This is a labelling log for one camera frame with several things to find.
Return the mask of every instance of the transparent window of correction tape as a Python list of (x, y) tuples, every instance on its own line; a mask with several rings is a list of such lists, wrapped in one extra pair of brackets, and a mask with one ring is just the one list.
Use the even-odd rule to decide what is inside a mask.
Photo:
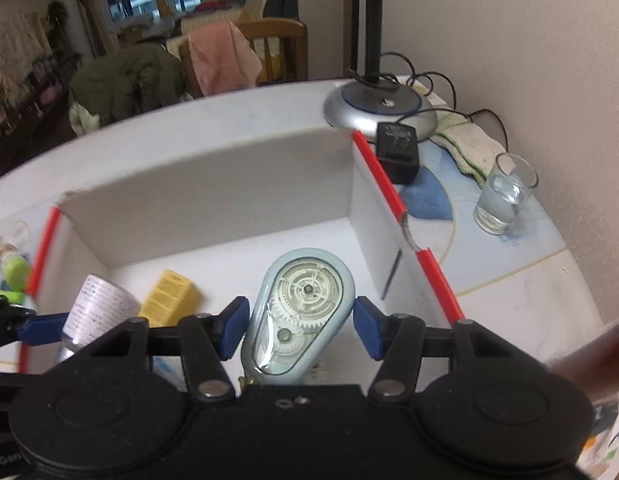
[(266, 374), (291, 370), (343, 299), (343, 281), (318, 258), (286, 264), (273, 280), (254, 343), (254, 362)]

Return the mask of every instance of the green jacket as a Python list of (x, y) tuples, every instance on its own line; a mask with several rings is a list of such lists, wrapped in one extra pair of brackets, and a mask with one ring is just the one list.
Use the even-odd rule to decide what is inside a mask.
[(180, 102), (186, 75), (179, 59), (155, 43), (130, 46), (81, 68), (69, 84), (100, 127)]

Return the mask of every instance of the red edge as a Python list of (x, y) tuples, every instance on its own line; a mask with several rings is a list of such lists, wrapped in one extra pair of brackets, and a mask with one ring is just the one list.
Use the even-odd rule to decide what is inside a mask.
[[(365, 136), (360, 132), (354, 132), (352, 134), (354, 144), (358, 147), (359, 152), (363, 156), (365, 163), (369, 167), (372, 176), (376, 180), (376, 183), (381, 188), (381, 192), (389, 204), (391, 212), (395, 216), (396, 220), (400, 223), (403, 215), (407, 214), (407, 208), (403, 203), (403, 200), (398, 195), (394, 185), (390, 182), (387, 173), (383, 170), (381, 163), (376, 158), (376, 155), (369, 147), (369, 143)], [(439, 266), (436, 258), (434, 258), (432, 251), (424, 249), (416, 252), (425, 276), (432, 285), (434, 294), (441, 304), (443, 313), (450, 325), (454, 325), (459, 319), (465, 319), (465, 315), (461, 310), (459, 302), (456, 300), (454, 293), (447, 282), (447, 278), (443, 274), (441, 267)]]
[[(47, 256), (49, 254), (49, 250), (51, 249), (51, 243), (54, 239), (56, 227), (58, 226), (58, 222), (60, 221), (61, 214), (62, 213), (60, 212), (60, 209), (58, 209), (57, 207), (53, 207), (49, 211), (49, 215), (47, 216), (45, 229), (42, 232), (40, 244), (38, 245), (38, 251), (36, 252), (36, 257), (34, 259), (32, 273), (30, 274), (29, 282), (27, 283), (27, 288), (25, 289), (25, 292), (29, 294), (32, 298), (36, 298), (36, 296), (38, 295), (40, 280), (42, 279), (43, 272), (45, 271)], [(20, 345), (20, 356), (18, 358), (19, 374), (27, 373), (28, 358), (29, 346), (25, 343), (22, 343)]]

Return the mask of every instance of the water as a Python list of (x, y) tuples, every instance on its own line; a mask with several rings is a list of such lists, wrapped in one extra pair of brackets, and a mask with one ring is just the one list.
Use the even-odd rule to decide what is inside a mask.
[(483, 231), (493, 235), (505, 232), (523, 209), (525, 190), (502, 174), (490, 176), (474, 209), (474, 220)]

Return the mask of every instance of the silver lamp base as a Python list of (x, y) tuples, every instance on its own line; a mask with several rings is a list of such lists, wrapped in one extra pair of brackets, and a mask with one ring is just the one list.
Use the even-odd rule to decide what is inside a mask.
[(403, 124), (413, 126), (418, 140), (422, 141), (436, 130), (438, 117), (427, 98), (406, 85), (372, 88), (352, 81), (329, 93), (323, 104), (323, 115), (334, 128), (353, 128), (369, 140), (375, 140), (378, 123), (394, 122), (421, 108), (432, 111), (409, 117)]

